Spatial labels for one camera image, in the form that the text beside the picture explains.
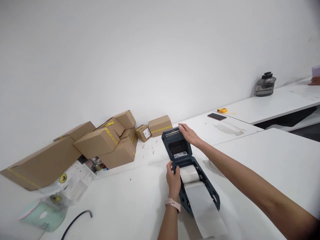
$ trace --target hand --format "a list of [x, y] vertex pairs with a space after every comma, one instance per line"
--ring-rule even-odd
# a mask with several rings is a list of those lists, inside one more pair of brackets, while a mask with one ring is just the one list
[[320, 76], [319, 77], [313, 77], [311, 79], [311, 83], [309, 83], [308, 85], [320, 85]]
[[172, 198], [177, 202], [181, 188], [180, 168], [179, 166], [176, 167], [176, 174], [173, 174], [172, 170], [172, 161], [170, 161], [167, 164], [167, 182], [169, 186], [168, 198]]
[[179, 123], [179, 130], [182, 132], [184, 138], [195, 147], [198, 147], [203, 142], [187, 124]]

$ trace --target tape measure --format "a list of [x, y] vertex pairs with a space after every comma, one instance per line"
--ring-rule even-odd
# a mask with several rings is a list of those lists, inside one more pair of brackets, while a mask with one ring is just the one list
[[227, 114], [236, 114], [236, 113], [228, 113], [228, 109], [227, 108], [219, 108], [217, 110], [217, 112], [219, 112], [219, 113], [227, 113]]

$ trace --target black phone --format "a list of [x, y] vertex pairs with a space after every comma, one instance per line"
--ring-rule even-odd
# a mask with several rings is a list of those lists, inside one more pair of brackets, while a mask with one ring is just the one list
[[212, 117], [212, 118], [217, 119], [219, 121], [221, 121], [222, 119], [227, 118], [226, 116], [222, 116], [222, 115], [215, 114], [215, 113], [209, 114], [208, 117]]

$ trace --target pink watch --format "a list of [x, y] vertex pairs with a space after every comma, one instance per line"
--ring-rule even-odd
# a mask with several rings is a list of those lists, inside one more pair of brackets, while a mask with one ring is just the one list
[[173, 206], [175, 207], [178, 212], [181, 212], [181, 205], [179, 203], [177, 203], [176, 201], [174, 201], [172, 198], [168, 198], [165, 202], [164, 202], [164, 205], [170, 205], [170, 206]]

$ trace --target white table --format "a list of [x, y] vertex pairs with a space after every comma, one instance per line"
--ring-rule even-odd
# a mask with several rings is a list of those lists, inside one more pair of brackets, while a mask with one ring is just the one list
[[[246, 123], [257, 124], [320, 105], [320, 86], [308, 86], [310, 79], [275, 89], [271, 96], [251, 97], [222, 107], [227, 108], [230, 113], [236, 113], [228, 116]], [[318, 122], [320, 122], [320, 116], [312, 120], [312, 124]]]
[[[212, 146], [259, 131], [263, 131], [263, 129], [261, 128], [241, 122], [230, 116], [227, 116], [226, 119], [221, 121], [209, 118], [207, 115], [213, 112], [214, 111], [204, 113], [202, 115], [187, 119], [182, 122], [188, 124], [188, 126], [192, 128], [200, 138], [202, 138]], [[111, 176], [116, 173], [128, 171], [165, 159], [169, 159], [169, 156], [163, 145], [161, 136], [155, 138], [152, 137], [145, 143], [139, 140], [134, 162], [107, 171], [100, 171], [97, 173], [96, 179]]]
[[[224, 142], [220, 151], [256, 171], [314, 216], [320, 200], [320, 143], [281, 130], [270, 129]], [[197, 159], [220, 200], [220, 214], [229, 230], [217, 239], [284, 239], [270, 220], [216, 168], [201, 151]], [[41, 240], [60, 239], [69, 223], [82, 211], [67, 239], [156, 239], [168, 195], [168, 160], [108, 176], [92, 183], [82, 201], [69, 208], [66, 219]], [[201, 239], [194, 219], [182, 209], [178, 215], [179, 239]]]

